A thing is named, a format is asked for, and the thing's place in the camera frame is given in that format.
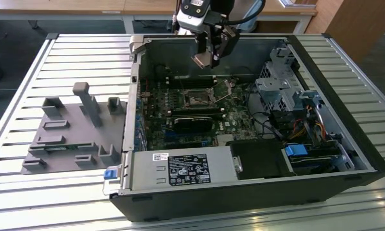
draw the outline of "red wire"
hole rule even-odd
[[[302,119],[297,119],[297,120],[294,121],[294,129],[293,129],[293,133],[295,132],[297,122],[299,122],[299,121],[302,121]]]

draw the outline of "workbench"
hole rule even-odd
[[[170,20],[175,0],[0,0],[0,20],[122,20],[133,34],[134,20]],[[294,33],[303,33],[315,10],[283,8],[278,0],[266,2],[258,21],[295,21]]]
[[[0,230],[371,230],[385,228],[385,178],[321,203],[273,207],[159,222],[131,223],[103,195],[103,170],[21,175],[22,159],[43,112],[43,98],[77,103],[75,81],[89,83],[98,102],[126,100],[130,35],[47,38],[0,120]],[[298,35],[313,61],[385,158],[385,96],[335,42]],[[301,72],[310,89],[314,84]]]

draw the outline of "regulatory label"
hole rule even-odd
[[[210,183],[206,154],[169,156],[167,175],[171,186]]]

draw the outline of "motherboard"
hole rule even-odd
[[[234,77],[170,76],[141,86],[146,150],[225,146],[257,137],[247,84]]]

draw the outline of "metal bracket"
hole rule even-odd
[[[129,39],[129,51],[131,54],[139,53],[145,49],[143,47],[143,36],[133,35]]]

